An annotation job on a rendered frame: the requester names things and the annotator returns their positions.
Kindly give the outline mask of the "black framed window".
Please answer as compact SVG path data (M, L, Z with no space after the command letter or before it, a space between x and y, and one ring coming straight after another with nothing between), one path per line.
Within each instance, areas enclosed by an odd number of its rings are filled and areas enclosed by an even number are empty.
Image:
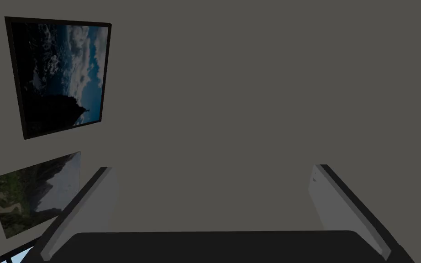
M20 263L38 240L39 237L1 255L0 263Z

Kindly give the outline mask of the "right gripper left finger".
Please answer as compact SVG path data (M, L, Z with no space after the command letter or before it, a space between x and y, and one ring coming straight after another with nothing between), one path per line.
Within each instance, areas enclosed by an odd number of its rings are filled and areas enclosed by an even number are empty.
M101 167L42 233L27 254L29 262L49 262L75 234L109 232L119 200L119 182L112 167Z

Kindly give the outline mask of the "frameless mountain landscape picture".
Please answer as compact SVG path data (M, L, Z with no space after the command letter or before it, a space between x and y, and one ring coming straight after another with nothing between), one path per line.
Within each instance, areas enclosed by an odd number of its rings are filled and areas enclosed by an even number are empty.
M0 175L0 224L10 239L57 217L80 191L81 152Z

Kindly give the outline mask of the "black framed sky picture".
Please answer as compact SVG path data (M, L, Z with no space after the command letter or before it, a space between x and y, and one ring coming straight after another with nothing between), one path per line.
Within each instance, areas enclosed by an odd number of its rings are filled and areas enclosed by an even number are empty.
M100 123L112 24L5 17L23 138Z

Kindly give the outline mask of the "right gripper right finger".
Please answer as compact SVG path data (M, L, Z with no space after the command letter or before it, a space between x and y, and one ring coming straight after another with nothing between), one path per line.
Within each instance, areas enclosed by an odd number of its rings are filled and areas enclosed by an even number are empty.
M325 230L356 233L385 262L411 261L406 250L329 165L312 167L308 191Z

